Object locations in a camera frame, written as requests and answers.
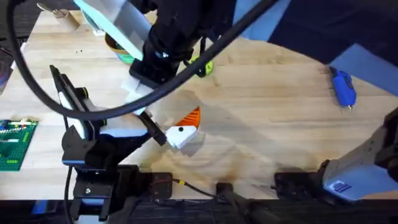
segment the black base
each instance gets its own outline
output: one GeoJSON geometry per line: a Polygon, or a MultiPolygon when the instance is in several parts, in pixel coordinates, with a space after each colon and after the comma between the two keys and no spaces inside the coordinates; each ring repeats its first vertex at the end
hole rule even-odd
{"type": "Polygon", "coordinates": [[[279,199],[313,200],[316,191],[313,178],[316,172],[277,172],[274,174],[276,191],[279,199]]]}
{"type": "Polygon", "coordinates": [[[318,172],[277,172],[274,174],[279,199],[290,201],[318,201],[329,205],[347,205],[348,203],[323,188],[322,177],[324,163],[318,172]]]}
{"type": "Polygon", "coordinates": [[[128,197],[149,194],[155,199],[172,195],[171,173],[142,173],[138,166],[117,166],[115,170],[76,170],[76,184],[70,213],[74,220],[80,215],[98,215],[104,222],[124,207],[128,197]]]}

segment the green object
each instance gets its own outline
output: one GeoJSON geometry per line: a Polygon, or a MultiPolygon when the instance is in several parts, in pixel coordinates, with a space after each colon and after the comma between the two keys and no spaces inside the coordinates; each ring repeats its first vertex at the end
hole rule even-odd
{"type": "Polygon", "coordinates": [[[30,125],[7,125],[0,131],[0,140],[19,139],[18,142],[0,142],[0,171],[21,169],[36,127],[37,121],[32,121],[30,125]]]}
{"type": "Polygon", "coordinates": [[[127,63],[127,64],[132,64],[134,61],[134,58],[131,55],[119,54],[118,56],[122,62],[127,63]]]}

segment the black mount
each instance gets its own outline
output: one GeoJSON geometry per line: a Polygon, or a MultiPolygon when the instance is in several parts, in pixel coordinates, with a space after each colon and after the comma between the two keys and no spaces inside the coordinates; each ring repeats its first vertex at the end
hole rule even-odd
{"type": "MultiPolygon", "coordinates": [[[[89,111],[86,104],[86,88],[75,88],[65,74],[50,66],[58,93],[63,93],[74,110],[89,111]]],[[[64,150],[62,162],[74,167],[77,176],[73,189],[73,202],[70,213],[74,220],[80,215],[98,215],[100,221],[121,210],[128,197],[141,197],[153,192],[154,199],[168,199],[172,194],[171,173],[142,173],[135,165],[118,165],[123,159],[139,149],[150,138],[163,145],[164,133],[143,112],[139,119],[148,132],[142,136],[127,138],[100,134],[100,128],[106,121],[80,121],[86,136],[82,139],[74,126],[67,129],[62,138],[64,150]],[[170,180],[152,185],[156,180],[170,180]]]]}
{"type": "Polygon", "coordinates": [[[290,201],[317,200],[330,205],[343,205],[347,202],[327,192],[322,186],[322,177],[329,160],[323,162],[318,172],[276,172],[274,174],[276,191],[279,199],[290,201]]]}

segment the orange object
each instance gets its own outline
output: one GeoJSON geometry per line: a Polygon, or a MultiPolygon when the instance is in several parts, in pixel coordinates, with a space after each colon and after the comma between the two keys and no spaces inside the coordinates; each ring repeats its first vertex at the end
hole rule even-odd
{"type": "Polygon", "coordinates": [[[199,124],[200,124],[200,107],[198,106],[191,113],[186,115],[175,126],[194,126],[198,128],[199,124]]]}

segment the yellow object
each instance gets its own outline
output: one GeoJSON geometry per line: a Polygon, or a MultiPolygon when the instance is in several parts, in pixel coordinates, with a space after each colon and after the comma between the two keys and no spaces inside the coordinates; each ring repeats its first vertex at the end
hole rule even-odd
{"type": "MultiPolygon", "coordinates": [[[[192,56],[191,60],[189,60],[189,64],[192,64],[198,58],[199,58],[199,56],[197,56],[197,55],[192,56]]],[[[213,61],[209,61],[206,64],[205,68],[206,68],[206,75],[210,74],[213,71],[213,61]]]]}

